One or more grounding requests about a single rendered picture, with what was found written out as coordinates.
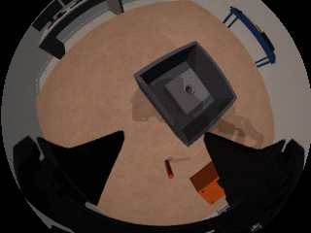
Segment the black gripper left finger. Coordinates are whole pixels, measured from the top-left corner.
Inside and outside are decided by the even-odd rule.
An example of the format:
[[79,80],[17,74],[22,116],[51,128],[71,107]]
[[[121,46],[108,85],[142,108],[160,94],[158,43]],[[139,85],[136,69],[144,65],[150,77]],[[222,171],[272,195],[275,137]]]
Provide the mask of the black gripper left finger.
[[55,145],[43,137],[36,136],[36,140],[44,158],[61,168],[65,178],[85,196],[86,201],[97,206],[113,164],[120,155],[124,131],[113,132],[70,149]]

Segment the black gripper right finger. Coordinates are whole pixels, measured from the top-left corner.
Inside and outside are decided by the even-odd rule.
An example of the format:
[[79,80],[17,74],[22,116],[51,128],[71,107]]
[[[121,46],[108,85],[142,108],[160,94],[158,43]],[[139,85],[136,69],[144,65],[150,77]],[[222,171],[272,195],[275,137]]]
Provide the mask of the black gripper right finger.
[[257,182],[269,160],[275,158],[285,146],[283,140],[271,147],[256,150],[210,132],[205,132],[203,141],[217,168],[228,205],[244,198],[245,191]]

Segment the dark red peg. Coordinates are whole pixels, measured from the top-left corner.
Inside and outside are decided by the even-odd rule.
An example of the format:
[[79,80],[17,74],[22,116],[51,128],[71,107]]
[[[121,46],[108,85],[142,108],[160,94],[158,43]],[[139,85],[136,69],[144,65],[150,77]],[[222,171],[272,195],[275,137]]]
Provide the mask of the dark red peg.
[[174,178],[174,175],[172,175],[170,164],[168,164],[168,160],[164,160],[164,163],[166,163],[166,172],[167,172],[168,178],[170,179]]

